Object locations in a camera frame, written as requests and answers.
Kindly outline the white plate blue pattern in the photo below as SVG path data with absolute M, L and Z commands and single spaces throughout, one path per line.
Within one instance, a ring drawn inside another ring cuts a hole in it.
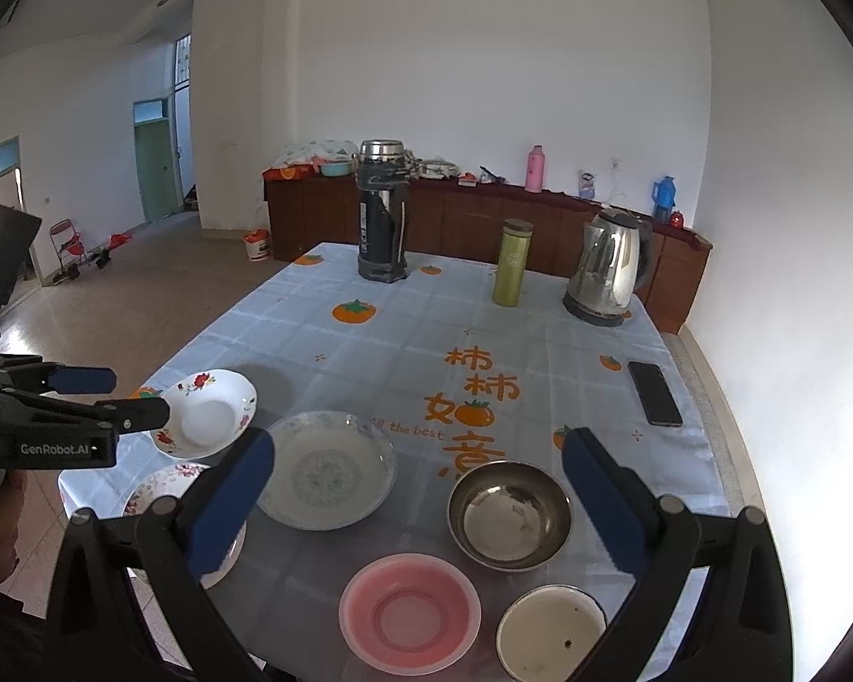
M 394 447 L 358 415 L 311 411 L 268 430 L 275 462 L 257 499 L 269 519 L 300 531 L 333 531 L 363 521 L 396 482 Z

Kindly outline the green thermos bottle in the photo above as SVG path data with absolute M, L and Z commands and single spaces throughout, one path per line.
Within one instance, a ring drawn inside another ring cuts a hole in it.
M 533 225 L 527 220 L 505 220 L 491 296 L 496 305 L 516 306 L 519 303 L 531 237 Z

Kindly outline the white plate pink floral rim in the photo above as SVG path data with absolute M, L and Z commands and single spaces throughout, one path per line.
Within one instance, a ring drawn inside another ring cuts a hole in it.
M 143 482 L 135 486 L 134 491 L 130 493 L 126 503 L 123 506 L 123 517 L 132 517 L 132 515 L 143 514 L 151 503 L 158 497 L 172 496 L 181 497 L 188 491 L 189 486 L 194 484 L 198 476 L 208 469 L 208 465 L 194 462 L 175 462 L 166 467 L 157 469 L 152 474 L 149 474 Z M 242 526 L 235 537 L 234 543 L 227 552 L 220 567 L 201 576 L 201 586 L 204 589 L 214 587 L 225 579 L 227 573 L 235 567 L 240 552 L 246 540 L 246 526 Z

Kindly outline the stainless electric kettle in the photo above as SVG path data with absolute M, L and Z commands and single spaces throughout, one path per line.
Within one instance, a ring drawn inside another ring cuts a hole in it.
M 562 303 L 574 317 L 615 328 L 624 322 L 633 294 L 652 278 L 652 225 L 618 208 L 604 208 L 584 226 L 578 268 Z

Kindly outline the white enamel bowl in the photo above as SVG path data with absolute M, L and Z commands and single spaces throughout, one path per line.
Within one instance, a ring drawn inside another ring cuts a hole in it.
M 511 679 L 567 680 L 606 631 L 604 610 L 572 585 L 542 585 L 520 596 L 496 628 L 496 654 Z

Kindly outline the light blue persimmon tablecloth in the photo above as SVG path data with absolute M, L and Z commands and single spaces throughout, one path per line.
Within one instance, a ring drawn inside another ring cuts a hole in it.
M 340 633 L 338 599 L 360 568 L 394 552 L 448 560 L 478 588 L 481 636 L 446 670 L 451 680 L 502 677 L 494 628 L 531 588 L 574 585 L 615 611 L 632 580 L 585 515 L 556 558 L 516 574 L 467 558 L 446 526 L 468 469 L 511 459 L 558 474 L 559 439 L 576 426 L 655 493 L 727 511 L 697 405 L 641 306 L 618 328 L 598 328 L 564 310 L 560 278 L 528 274 L 519 303 L 502 308 L 488 265 L 411 254 L 407 278 L 388 285 L 361 278 L 355 256 L 323 243 L 309 262 L 261 267 L 251 293 L 215 269 L 162 274 L 119 259 L 82 282 L 84 302 L 63 319 L 65 362 L 113 369 L 121 394 L 232 369 L 257 389 L 257 426 L 342 411 L 390 437 L 396 482 L 363 521 L 313 533 L 249 517 L 242 556 L 212 599 L 252 653 L 305 680 L 371 679 Z M 647 422 L 630 362 L 662 369 L 684 425 Z

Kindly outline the pink plastic bowl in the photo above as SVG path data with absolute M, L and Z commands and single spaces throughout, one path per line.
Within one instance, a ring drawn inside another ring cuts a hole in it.
M 431 554 L 402 552 L 357 571 L 338 602 L 346 645 L 394 676 L 439 673 L 478 639 L 482 606 L 463 571 Z

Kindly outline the green door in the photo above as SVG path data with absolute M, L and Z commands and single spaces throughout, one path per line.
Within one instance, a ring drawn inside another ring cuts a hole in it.
M 155 223 L 177 214 L 181 208 L 178 160 L 166 99 L 134 104 L 134 143 L 136 178 L 146 222 Z

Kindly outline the black smartphone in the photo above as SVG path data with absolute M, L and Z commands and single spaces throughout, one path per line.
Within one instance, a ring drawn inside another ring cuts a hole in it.
M 670 391 L 662 369 L 654 363 L 630 362 L 628 373 L 650 425 L 680 428 L 684 425 L 680 408 Z

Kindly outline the dark wood sideboard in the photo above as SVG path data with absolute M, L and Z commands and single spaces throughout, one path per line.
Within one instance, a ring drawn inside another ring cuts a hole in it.
M 272 254 L 291 262 L 322 242 L 359 240 L 359 191 L 354 178 L 285 178 L 263 173 Z M 570 277 L 578 268 L 584 225 L 602 210 L 599 203 L 520 186 L 420 180 L 408 186 L 407 248 L 455 259 L 494 262 L 502 223 L 524 219 L 535 227 L 527 268 Z M 654 223 L 653 276 L 636 291 L 656 328 L 676 334 L 687 321 L 706 271 L 712 243 L 692 230 Z

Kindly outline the blue thermos jug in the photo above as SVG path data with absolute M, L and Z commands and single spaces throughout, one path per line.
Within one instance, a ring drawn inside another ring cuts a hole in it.
M 675 178 L 664 176 L 653 183 L 653 218 L 660 223 L 669 223 L 670 215 L 675 211 L 676 185 Z

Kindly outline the stainless steel bowl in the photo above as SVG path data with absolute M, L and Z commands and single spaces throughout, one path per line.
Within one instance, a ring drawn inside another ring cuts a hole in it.
M 494 460 L 451 489 L 446 525 L 459 550 L 481 567 L 527 573 L 565 547 L 573 510 L 565 489 L 541 468 Z

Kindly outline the white plate red flowers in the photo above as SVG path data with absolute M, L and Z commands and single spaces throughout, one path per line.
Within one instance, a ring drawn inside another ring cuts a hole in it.
M 169 458 L 210 458 L 231 447 L 254 419 L 257 389 L 243 374 L 203 369 L 168 386 L 166 425 L 151 431 L 155 448 Z

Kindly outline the black steel thermos jug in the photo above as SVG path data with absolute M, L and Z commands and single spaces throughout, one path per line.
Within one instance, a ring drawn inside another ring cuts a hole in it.
M 413 163 L 400 140 L 360 143 L 355 159 L 359 189 L 359 251 L 363 278 L 394 284 L 407 277 L 407 195 Z

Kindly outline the red folding chair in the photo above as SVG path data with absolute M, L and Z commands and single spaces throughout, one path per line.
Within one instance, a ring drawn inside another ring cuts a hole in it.
M 58 271 L 53 274 L 52 284 L 76 280 L 82 268 L 89 265 L 90 256 L 72 220 L 63 219 L 50 226 L 49 239 L 58 260 Z

